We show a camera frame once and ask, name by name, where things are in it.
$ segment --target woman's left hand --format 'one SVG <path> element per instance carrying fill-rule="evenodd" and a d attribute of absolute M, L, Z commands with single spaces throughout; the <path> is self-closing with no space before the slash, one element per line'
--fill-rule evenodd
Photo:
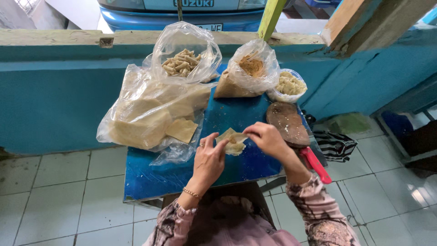
<path fill-rule="evenodd" d="M 199 196 L 203 196 L 211 185 L 220 177 L 225 168 L 224 148 L 229 140 L 225 139 L 217 143 L 214 148 L 214 139 L 219 133 L 200 140 L 199 147 L 194 157 L 193 177 L 188 181 L 186 188 Z M 197 205 L 193 196 L 183 192 L 178 200 L 179 205 L 184 209 L 190 209 Z"/>

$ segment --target blue wall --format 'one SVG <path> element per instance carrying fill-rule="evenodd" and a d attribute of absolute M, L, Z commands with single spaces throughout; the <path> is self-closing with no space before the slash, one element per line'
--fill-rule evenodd
<path fill-rule="evenodd" d="M 437 72 L 434 33 L 409 32 L 394 45 L 336 59 L 320 45 L 273 46 L 282 68 L 299 72 L 308 91 L 299 104 L 317 119 L 371 114 Z M 239 45 L 221 45 L 228 60 Z M 117 99 L 130 63 L 141 64 L 151 45 L 0 46 L 0 146 L 42 154 L 108 146 L 97 126 Z"/>

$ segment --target blue tabletop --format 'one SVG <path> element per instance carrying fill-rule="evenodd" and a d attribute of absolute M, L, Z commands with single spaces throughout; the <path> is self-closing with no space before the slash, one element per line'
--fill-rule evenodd
<path fill-rule="evenodd" d="M 226 64 L 221 65 L 221 73 Z M 215 88 L 211 91 L 201 138 L 213 132 L 220 134 L 228 128 L 242 132 L 257 121 L 266 122 L 265 113 L 271 101 L 266 93 L 254 98 L 216 98 Z M 302 116 L 304 126 L 308 124 Z M 264 154 L 254 142 L 247 139 L 246 148 L 238 156 L 226 155 L 225 170 L 213 186 L 230 183 L 258 180 L 277 175 L 281 164 L 274 158 Z M 193 175 L 194 156 L 184 164 L 168 163 L 161 166 L 149 166 L 159 153 L 137 148 L 128 148 L 126 159 L 125 196 L 124 201 L 147 200 L 166 194 L 179 193 Z"/>

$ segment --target wooden cutting board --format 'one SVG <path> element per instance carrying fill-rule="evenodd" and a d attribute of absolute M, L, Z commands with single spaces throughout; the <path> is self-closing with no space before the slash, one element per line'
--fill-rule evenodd
<path fill-rule="evenodd" d="M 305 148 L 310 145 L 309 136 L 296 105 L 275 102 L 267 108 L 267 123 L 274 125 L 290 147 Z"/>

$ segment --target suzuki logo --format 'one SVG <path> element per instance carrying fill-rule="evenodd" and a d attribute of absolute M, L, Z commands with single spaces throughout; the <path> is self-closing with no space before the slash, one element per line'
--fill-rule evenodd
<path fill-rule="evenodd" d="M 173 1 L 174 6 L 177 7 L 177 0 Z M 214 0 L 182 0 L 183 7 L 213 7 Z"/>

